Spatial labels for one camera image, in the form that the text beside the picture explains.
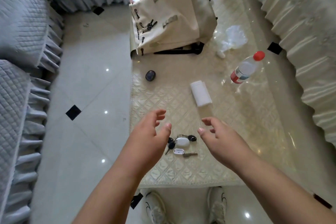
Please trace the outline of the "person's left hand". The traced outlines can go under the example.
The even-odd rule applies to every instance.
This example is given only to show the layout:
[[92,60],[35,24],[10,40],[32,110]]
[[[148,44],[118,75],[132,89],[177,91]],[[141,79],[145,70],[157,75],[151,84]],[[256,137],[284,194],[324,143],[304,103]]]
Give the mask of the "person's left hand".
[[160,140],[156,127],[164,120],[165,114],[163,109],[146,114],[133,128],[115,161],[132,177],[142,179],[163,156],[168,140]]

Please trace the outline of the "person's right hand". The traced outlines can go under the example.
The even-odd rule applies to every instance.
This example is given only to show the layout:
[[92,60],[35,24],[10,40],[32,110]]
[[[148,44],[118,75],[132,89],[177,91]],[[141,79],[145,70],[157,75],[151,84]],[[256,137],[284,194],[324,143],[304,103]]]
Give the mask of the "person's right hand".
[[254,152],[246,141],[228,124],[216,117],[202,118],[204,125],[212,127],[212,141],[205,143],[213,157],[225,167],[238,174],[247,162],[254,157]]

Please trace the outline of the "person's left forearm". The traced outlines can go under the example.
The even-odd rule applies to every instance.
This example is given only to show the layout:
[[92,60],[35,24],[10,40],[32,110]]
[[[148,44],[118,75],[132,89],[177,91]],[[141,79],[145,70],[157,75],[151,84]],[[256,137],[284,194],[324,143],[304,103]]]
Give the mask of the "person's left forearm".
[[72,224],[125,224],[132,198],[144,174],[145,169],[139,165],[115,162]]

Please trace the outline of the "person's right forearm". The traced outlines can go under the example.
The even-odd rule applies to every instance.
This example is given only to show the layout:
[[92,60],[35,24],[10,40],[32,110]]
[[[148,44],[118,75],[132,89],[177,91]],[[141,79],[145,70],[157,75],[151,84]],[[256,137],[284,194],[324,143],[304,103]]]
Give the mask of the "person's right forearm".
[[336,213],[260,157],[241,162],[236,173],[274,224],[336,224]]

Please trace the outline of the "black car key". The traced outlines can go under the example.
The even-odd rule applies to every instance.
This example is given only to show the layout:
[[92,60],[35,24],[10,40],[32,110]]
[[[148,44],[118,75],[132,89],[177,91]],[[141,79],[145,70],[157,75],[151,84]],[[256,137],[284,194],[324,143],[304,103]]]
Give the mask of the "black car key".
[[170,143],[168,144],[168,149],[167,149],[165,155],[166,155],[170,150],[173,150],[173,149],[175,148],[175,144],[176,144],[175,141],[172,141],[172,142],[170,142]]

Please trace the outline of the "white oval key fob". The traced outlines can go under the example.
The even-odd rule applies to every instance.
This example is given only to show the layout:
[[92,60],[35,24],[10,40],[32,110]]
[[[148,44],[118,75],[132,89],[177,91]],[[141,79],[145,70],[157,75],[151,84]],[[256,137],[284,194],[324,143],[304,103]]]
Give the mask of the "white oval key fob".
[[188,138],[178,137],[175,139],[175,147],[183,148],[183,147],[189,147],[189,146],[190,146],[190,141]]

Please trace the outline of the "cream quilted tablecloth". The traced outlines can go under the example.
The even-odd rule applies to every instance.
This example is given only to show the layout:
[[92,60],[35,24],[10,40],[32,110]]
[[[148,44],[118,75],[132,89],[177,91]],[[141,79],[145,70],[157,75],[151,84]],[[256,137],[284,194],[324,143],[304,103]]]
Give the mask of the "cream quilted tablecloth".
[[[201,118],[216,116],[234,128],[259,156],[298,181],[263,63],[241,85],[229,78],[240,61],[257,51],[243,0],[211,1],[219,19],[199,55],[147,54],[133,61],[130,130],[155,109],[166,110],[165,121],[172,124],[171,137],[196,136],[197,129],[204,126]],[[243,27],[248,43],[221,59],[216,55],[217,43],[232,25]],[[145,79],[149,70],[156,72],[152,82]],[[190,86],[195,81],[205,82],[212,104],[197,107]]]

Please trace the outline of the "white tissue packet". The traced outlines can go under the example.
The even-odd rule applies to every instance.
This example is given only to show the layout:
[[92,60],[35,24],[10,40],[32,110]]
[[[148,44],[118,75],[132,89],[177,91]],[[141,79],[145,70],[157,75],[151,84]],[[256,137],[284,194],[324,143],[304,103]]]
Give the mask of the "white tissue packet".
[[203,81],[195,81],[190,84],[197,107],[203,107],[212,104],[212,99],[208,89]]

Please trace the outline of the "person's right white shoe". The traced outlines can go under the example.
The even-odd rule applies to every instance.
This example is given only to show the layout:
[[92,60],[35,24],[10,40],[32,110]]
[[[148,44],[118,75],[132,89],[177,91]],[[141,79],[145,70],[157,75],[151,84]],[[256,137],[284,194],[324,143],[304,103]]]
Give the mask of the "person's right white shoe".
[[222,186],[211,187],[207,196],[209,224],[226,224],[227,199]]

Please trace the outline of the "person's white shoe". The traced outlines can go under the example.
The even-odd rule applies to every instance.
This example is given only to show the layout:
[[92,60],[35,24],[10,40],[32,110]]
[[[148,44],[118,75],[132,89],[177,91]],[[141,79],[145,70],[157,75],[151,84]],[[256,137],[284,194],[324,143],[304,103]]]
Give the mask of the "person's white shoe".
[[207,196],[209,224],[226,224],[227,199],[222,186],[211,187]]
[[151,224],[169,224],[165,205],[157,192],[145,195],[145,210]]

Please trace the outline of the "red-capped plastic water bottle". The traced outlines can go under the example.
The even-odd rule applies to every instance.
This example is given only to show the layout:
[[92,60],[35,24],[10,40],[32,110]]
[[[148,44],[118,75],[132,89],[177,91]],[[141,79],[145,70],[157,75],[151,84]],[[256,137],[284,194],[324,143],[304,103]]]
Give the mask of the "red-capped plastic water bottle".
[[261,61],[265,58],[263,51],[257,51],[239,63],[231,73],[230,79],[235,84],[242,84],[258,69]]

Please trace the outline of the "person's left white shoe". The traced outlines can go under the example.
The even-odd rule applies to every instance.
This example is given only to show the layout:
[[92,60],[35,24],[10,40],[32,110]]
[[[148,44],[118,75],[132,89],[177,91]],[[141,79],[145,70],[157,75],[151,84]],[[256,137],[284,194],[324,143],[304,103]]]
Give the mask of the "person's left white shoe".
[[145,210],[151,224],[169,224],[165,205],[157,192],[145,195]]

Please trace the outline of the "crumpled clear plastic bag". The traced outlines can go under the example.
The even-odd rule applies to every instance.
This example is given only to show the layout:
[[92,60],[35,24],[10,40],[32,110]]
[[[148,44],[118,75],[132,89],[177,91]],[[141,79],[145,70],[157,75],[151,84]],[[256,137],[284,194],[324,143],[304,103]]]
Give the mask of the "crumpled clear plastic bag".
[[218,50],[216,55],[224,59],[227,53],[239,49],[247,43],[248,38],[243,27],[241,25],[232,25],[225,30],[223,39],[217,43]]

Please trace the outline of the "beige canvas backpack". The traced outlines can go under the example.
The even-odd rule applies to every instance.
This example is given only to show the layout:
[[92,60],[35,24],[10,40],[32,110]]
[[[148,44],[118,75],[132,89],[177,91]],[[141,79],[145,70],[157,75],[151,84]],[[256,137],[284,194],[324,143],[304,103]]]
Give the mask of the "beige canvas backpack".
[[140,0],[131,10],[131,54],[200,54],[217,17],[211,0]]

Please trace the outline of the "cream ruffled sofa cover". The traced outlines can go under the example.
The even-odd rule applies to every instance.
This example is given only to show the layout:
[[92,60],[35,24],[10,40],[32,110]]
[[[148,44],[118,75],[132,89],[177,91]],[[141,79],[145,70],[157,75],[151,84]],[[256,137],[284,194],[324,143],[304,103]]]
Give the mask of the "cream ruffled sofa cover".
[[336,0],[258,0],[296,69],[301,100],[336,148]]

